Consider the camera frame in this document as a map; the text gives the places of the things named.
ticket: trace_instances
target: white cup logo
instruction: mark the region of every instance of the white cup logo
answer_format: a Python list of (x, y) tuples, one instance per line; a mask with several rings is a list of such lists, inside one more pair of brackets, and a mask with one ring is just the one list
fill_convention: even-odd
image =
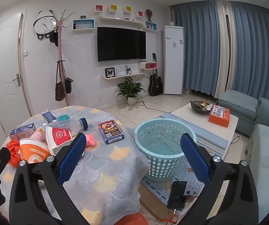
[(58, 138), (61, 138), (61, 137), (63, 136), (63, 133), (62, 133), (61, 131), (58, 131), (58, 132), (56, 133), (56, 136), (57, 136)]

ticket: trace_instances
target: smartphone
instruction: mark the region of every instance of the smartphone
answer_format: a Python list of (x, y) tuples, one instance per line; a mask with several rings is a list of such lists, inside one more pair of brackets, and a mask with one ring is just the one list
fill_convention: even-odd
[(186, 196), (184, 195), (184, 191), (186, 185), (186, 181), (173, 182), (170, 197), (167, 204), (168, 209), (182, 210), (184, 208), (186, 198)]

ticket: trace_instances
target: television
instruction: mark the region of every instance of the television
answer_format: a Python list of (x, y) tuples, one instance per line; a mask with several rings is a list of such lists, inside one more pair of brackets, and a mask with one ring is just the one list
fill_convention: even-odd
[(146, 32), (98, 27), (98, 61), (146, 59)]

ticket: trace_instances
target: light blue sofa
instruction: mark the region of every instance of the light blue sofa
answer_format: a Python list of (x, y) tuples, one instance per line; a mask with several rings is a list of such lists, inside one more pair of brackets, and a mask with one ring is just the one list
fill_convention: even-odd
[(247, 157), (255, 181), (259, 222), (269, 219), (269, 100), (226, 91), (217, 101), (238, 117), (236, 130), (250, 136)]

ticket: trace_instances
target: plant pot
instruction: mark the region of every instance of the plant pot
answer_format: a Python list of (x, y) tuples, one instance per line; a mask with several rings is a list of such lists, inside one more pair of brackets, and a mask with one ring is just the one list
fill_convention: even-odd
[(127, 98), (127, 103), (128, 103), (128, 105), (130, 105), (130, 106), (135, 105), (135, 103), (136, 103), (136, 97), (128, 97), (128, 98)]

